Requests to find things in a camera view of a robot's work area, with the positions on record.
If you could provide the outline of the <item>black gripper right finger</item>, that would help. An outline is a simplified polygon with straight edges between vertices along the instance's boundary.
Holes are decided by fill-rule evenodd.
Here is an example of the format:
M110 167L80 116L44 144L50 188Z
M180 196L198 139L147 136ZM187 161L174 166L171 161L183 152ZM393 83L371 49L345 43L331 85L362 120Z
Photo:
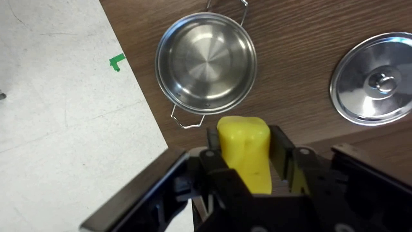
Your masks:
M279 179L294 194L309 194L307 178L299 159L295 157L296 145L277 125L270 125L269 158Z

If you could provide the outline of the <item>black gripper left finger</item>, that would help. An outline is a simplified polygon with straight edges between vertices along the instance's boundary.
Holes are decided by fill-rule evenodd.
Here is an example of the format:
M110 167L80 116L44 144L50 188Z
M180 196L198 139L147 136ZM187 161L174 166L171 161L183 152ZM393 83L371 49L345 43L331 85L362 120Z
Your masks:
M222 196L250 197L251 192L238 175L229 167L222 156L222 145L216 129L206 130L206 149L201 152L201 163L213 188Z

